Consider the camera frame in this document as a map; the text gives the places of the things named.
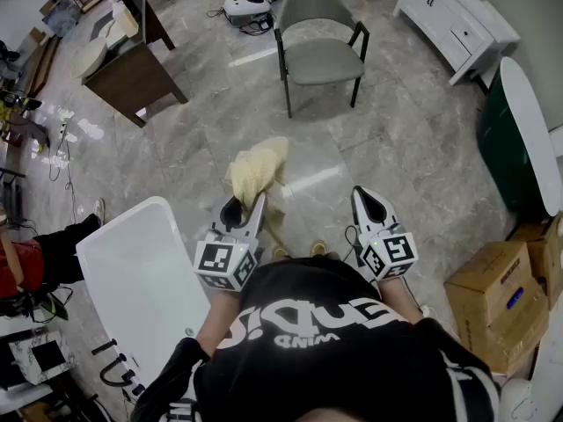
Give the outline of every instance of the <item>gray chair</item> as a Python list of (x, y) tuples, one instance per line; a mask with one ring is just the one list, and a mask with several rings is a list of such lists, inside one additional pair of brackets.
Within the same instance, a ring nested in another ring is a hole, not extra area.
[[(354, 31), (348, 43), (337, 39), (313, 39), (283, 48), (283, 33), (292, 25), (304, 20), (327, 18), (348, 26)], [(352, 49), (363, 33), (360, 56)], [(340, 0), (285, 0), (281, 15), (274, 27), (280, 61), (280, 76), (285, 86), (288, 116), (291, 118), (288, 75), (295, 84), (315, 86), (355, 79), (350, 105), (354, 107), (360, 79), (364, 73), (363, 62), (368, 49), (369, 32), (362, 22), (354, 22), (350, 11)]]

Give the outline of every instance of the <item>black sleeve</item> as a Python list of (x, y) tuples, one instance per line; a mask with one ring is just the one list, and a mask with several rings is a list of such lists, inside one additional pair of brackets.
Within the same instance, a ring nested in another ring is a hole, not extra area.
[(180, 400), (187, 391), (192, 367), (208, 355), (193, 338), (183, 338), (158, 378), (138, 398), (131, 422), (158, 422), (172, 402)]
[(415, 325), (424, 340), (442, 352), (458, 420), (495, 421), (499, 416), (499, 387), (489, 367), (453, 339), (432, 318)]

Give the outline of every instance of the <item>cabinet drawer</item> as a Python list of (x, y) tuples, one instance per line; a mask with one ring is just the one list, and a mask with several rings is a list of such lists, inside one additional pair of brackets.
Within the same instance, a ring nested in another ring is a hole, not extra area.
[(470, 58), (471, 54), (452, 32), (447, 32), (438, 46), (451, 67), (457, 71)]
[(458, 20), (451, 27), (451, 31), (472, 54), (475, 53), (475, 51), (483, 43), (483, 40), (479, 37), (479, 35), (462, 20)]

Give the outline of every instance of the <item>black t-shirt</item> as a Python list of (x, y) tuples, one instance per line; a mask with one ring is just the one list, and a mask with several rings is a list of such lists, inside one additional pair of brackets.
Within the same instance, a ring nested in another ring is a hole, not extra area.
[(213, 357), (184, 339), (133, 420), (179, 418), (169, 404), (185, 395), (198, 360), (193, 386), (203, 422), (292, 421), (316, 408), (360, 420), (494, 420), (498, 393), (486, 365), (435, 321), (409, 324), (380, 300), (340, 261), (262, 266)]

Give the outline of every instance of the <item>white cabinet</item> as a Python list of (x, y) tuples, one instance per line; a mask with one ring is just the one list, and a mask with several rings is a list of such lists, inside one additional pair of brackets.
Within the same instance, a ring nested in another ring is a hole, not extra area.
[(398, 0), (395, 16), (400, 12), (419, 26), (455, 70), (450, 84), (469, 71), (478, 73), (485, 56), (520, 40), (496, 9), (480, 0)]

